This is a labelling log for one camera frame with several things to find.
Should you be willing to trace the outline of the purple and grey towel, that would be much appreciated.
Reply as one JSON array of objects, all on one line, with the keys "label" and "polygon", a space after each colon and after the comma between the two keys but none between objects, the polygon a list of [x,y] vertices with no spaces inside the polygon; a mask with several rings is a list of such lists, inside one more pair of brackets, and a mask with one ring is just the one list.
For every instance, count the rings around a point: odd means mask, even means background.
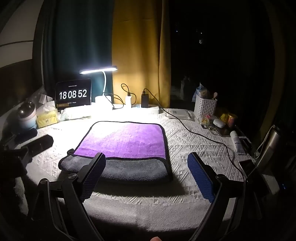
[{"label": "purple and grey towel", "polygon": [[157,123],[98,121],[60,160],[59,169],[78,173],[97,153],[105,156],[104,181],[146,185],[173,179],[167,137]]}]

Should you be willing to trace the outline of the white textured tablecloth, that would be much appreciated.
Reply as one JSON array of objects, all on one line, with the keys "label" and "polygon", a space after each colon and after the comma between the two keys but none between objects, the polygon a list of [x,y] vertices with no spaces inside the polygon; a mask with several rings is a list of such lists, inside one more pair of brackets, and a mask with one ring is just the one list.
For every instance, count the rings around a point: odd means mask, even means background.
[{"label": "white textured tablecloth", "polygon": [[78,146],[97,121],[134,121],[161,125],[168,140],[173,180],[163,183],[127,184],[99,180],[92,196],[84,203],[90,217],[114,225],[126,225],[149,232],[167,232],[196,228],[210,202],[205,199],[187,166],[190,153],[230,180],[241,181],[235,165],[248,155],[234,152],[232,140],[203,129],[197,121],[175,120],[159,114],[126,114],[117,111],[91,118],[66,120],[39,129],[38,136],[52,136],[51,148],[35,156],[22,179],[29,207],[34,205],[37,184],[42,178],[64,179],[58,167],[68,150]]}]

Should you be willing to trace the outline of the yellow tissue pack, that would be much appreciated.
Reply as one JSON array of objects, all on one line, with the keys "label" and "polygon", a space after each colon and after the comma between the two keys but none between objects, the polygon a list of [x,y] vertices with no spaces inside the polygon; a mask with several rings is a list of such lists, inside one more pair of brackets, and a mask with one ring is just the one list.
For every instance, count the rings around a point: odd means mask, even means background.
[{"label": "yellow tissue pack", "polygon": [[46,102],[37,109],[37,125],[43,128],[58,123],[58,109],[55,101]]}]

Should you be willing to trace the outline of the white tube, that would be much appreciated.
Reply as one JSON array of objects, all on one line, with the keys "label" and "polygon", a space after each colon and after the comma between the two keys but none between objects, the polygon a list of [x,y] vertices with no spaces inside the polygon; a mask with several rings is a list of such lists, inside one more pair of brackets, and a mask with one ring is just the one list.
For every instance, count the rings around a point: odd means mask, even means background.
[{"label": "white tube", "polygon": [[235,152],[237,154],[244,155],[245,154],[245,150],[243,149],[243,146],[241,144],[241,141],[240,141],[240,139],[239,139],[238,134],[236,133],[236,131],[232,131],[230,133],[230,137],[231,137],[231,140],[233,142]]}]

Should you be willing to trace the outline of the white earbuds case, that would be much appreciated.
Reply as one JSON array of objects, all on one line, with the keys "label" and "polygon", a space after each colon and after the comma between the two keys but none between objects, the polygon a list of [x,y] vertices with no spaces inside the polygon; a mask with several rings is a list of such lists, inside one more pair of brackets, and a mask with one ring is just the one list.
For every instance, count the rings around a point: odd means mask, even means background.
[{"label": "white earbuds case", "polygon": [[224,128],[225,123],[221,119],[216,118],[213,120],[213,125],[215,125],[218,128]]}]

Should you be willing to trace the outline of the gold tin can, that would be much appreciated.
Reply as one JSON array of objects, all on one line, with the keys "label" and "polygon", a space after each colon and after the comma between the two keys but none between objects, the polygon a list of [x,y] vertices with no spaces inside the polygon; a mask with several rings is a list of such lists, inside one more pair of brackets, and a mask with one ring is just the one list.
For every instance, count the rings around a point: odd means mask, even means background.
[{"label": "gold tin can", "polygon": [[231,128],[236,120],[236,115],[229,113],[227,117],[227,125]]}]

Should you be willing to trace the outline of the white desk lamp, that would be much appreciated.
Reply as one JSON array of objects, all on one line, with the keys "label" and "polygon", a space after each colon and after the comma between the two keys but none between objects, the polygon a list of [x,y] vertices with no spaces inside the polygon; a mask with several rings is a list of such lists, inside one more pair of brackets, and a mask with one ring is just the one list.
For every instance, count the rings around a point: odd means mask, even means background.
[{"label": "white desk lamp", "polygon": [[113,110],[112,96],[111,94],[105,95],[107,86],[107,72],[116,71],[116,66],[103,66],[96,68],[86,68],[81,69],[79,74],[87,75],[92,80],[92,90],[91,90],[91,104],[93,104],[94,109],[99,112]]}]

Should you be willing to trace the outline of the white plastic pouch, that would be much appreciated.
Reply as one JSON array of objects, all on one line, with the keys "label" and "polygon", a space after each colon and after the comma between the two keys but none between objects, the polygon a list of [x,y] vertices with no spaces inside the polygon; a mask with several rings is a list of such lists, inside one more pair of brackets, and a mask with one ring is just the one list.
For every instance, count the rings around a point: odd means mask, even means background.
[{"label": "white plastic pouch", "polygon": [[180,120],[186,120],[186,121],[194,121],[195,117],[194,114],[191,113],[189,110],[184,109],[166,109],[165,116],[167,118],[172,119],[180,119]]}]

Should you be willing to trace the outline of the white power strip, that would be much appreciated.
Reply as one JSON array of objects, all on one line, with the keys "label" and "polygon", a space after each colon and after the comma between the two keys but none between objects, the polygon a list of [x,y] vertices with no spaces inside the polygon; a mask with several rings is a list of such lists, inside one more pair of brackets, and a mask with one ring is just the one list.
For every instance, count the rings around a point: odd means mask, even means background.
[{"label": "white power strip", "polygon": [[159,114],[159,107],[142,108],[140,104],[135,104],[131,108],[127,108],[122,104],[114,104],[114,111],[126,114]]}]

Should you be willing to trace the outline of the white perforated basket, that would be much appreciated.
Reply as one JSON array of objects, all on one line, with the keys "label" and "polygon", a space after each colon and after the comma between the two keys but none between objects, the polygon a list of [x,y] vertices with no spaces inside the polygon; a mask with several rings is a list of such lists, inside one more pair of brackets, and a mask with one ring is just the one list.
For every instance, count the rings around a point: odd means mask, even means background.
[{"label": "white perforated basket", "polygon": [[213,115],[216,109],[216,100],[201,98],[196,96],[194,115],[196,118],[204,118]]}]

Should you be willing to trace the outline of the tablet showing clock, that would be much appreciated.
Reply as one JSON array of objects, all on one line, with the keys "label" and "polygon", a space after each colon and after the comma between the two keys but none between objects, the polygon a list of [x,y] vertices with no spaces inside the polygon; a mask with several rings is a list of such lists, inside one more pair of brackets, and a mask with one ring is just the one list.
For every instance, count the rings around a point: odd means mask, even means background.
[{"label": "tablet showing clock", "polygon": [[79,79],[58,82],[55,86],[55,105],[65,109],[91,104],[90,79]]}]

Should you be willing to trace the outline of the white phone charger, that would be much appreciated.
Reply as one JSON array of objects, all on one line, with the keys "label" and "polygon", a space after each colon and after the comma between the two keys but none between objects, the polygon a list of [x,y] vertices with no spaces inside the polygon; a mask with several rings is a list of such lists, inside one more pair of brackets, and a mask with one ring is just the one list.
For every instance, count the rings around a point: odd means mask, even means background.
[{"label": "white phone charger", "polygon": [[125,107],[126,108],[131,108],[132,107],[132,94],[130,92],[127,93],[125,97]]}]

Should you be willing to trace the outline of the steel kettle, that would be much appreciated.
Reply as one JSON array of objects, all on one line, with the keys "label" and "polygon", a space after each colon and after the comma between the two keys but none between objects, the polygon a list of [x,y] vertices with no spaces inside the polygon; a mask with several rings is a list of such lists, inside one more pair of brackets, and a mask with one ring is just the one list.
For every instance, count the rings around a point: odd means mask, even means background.
[{"label": "steel kettle", "polygon": [[272,125],[254,153],[257,168],[262,168],[272,158],[279,138],[279,129],[275,125]]}]

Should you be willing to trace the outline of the black power adapter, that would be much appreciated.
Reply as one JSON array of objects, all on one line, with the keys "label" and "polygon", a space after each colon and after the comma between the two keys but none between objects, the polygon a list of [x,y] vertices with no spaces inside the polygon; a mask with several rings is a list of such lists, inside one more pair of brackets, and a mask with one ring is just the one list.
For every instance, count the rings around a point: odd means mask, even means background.
[{"label": "black power adapter", "polygon": [[149,95],[144,90],[141,95],[141,108],[148,108],[148,107],[149,107]]}]

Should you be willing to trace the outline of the yellow curtain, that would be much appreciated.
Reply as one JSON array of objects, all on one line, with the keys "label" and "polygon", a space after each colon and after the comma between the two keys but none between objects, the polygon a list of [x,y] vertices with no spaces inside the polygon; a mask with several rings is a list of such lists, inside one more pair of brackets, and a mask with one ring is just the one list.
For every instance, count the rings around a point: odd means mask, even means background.
[{"label": "yellow curtain", "polygon": [[150,103],[170,105],[171,47],[168,1],[115,1],[112,23],[113,91],[124,98],[125,83],[141,100],[149,89]]}]

